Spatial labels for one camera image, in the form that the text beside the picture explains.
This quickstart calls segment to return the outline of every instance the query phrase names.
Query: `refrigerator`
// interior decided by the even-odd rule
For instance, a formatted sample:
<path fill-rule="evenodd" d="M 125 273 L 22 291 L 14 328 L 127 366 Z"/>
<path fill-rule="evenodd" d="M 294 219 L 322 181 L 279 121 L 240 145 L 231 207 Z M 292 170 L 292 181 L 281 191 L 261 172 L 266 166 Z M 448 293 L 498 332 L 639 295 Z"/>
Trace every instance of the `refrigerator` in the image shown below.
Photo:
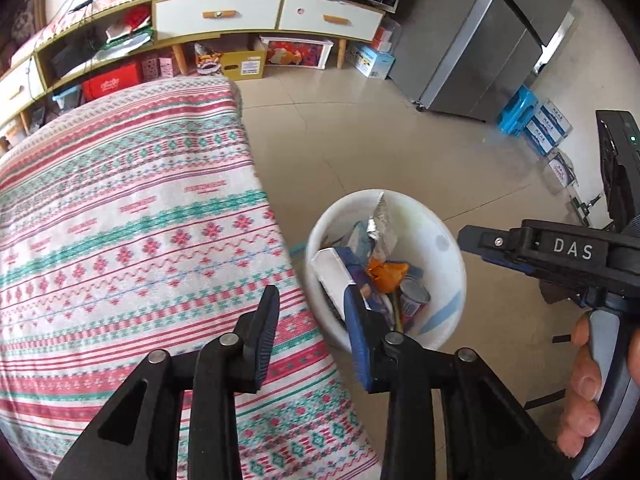
<path fill-rule="evenodd" d="M 402 0 L 389 77 L 418 108 L 495 121 L 573 0 Z"/>

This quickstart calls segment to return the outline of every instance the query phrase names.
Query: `silver bolt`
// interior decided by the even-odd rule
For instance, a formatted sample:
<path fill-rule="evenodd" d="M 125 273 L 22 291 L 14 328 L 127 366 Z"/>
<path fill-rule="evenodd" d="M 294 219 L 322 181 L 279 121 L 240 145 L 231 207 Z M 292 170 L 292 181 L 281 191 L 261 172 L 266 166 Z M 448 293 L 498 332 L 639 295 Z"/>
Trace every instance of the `silver bolt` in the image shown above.
<path fill-rule="evenodd" d="M 154 350 L 149 354 L 149 362 L 153 364 L 161 363 L 164 361 L 166 357 L 166 352 L 164 350 Z"/>
<path fill-rule="evenodd" d="M 465 363 L 472 363 L 478 359 L 478 354 L 476 354 L 476 352 L 471 348 L 461 348 L 458 350 L 458 358 Z"/>
<path fill-rule="evenodd" d="M 399 345 L 404 341 L 404 336 L 399 332 L 389 332 L 385 335 L 385 341 L 390 345 Z"/>
<path fill-rule="evenodd" d="M 238 341 L 240 341 L 238 334 L 234 334 L 233 332 L 227 332 L 220 336 L 220 344 L 222 346 L 233 346 Z"/>

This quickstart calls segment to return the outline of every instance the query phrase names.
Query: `blue plastic stool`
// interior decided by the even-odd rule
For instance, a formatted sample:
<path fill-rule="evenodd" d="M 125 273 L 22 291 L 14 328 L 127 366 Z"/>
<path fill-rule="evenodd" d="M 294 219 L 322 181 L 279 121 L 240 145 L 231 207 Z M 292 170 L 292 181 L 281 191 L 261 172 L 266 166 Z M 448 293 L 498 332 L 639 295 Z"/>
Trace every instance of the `blue plastic stool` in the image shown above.
<path fill-rule="evenodd" d="M 498 126 L 507 135 L 519 136 L 533 117 L 538 98 L 522 85 L 498 116 Z"/>

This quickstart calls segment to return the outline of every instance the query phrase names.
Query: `white bucket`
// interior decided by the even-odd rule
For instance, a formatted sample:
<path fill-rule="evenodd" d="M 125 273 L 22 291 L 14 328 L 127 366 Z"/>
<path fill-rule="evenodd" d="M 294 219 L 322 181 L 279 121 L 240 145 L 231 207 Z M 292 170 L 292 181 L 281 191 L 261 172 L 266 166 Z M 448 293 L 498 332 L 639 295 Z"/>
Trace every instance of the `white bucket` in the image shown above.
<path fill-rule="evenodd" d="M 349 335 L 327 304 L 311 258 L 322 248 L 324 240 L 337 240 L 357 221 L 366 220 L 380 192 L 380 189 L 365 189 L 335 202 L 316 222 L 306 244 L 305 278 L 311 311 L 325 333 L 349 352 Z M 437 350 L 455 330 L 465 305 L 466 273 L 462 254 L 447 227 L 427 206 L 395 191 L 385 191 L 385 199 L 398 234 L 398 244 L 389 259 L 406 261 L 423 269 L 423 283 L 431 294 L 431 302 L 416 315 L 407 334 L 423 347 Z"/>

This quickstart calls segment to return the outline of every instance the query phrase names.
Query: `human hand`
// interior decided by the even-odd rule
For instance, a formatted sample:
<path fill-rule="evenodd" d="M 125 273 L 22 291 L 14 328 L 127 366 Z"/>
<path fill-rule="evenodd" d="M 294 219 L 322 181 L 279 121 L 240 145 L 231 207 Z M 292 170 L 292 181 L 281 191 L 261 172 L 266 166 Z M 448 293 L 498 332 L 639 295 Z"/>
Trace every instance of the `human hand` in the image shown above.
<path fill-rule="evenodd" d="M 571 342 L 580 347 L 564 400 L 564 413 L 560 418 L 558 447 L 570 458 L 580 453 L 584 439 L 593 435 L 600 425 L 600 412 L 593 400 L 602 389 L 600 368 L 589 353 L 589 321 L 582 316 L 575 324 Z M 640 384 L 640 330 L 629 345 L 627 359 L 629 373 Z"/>

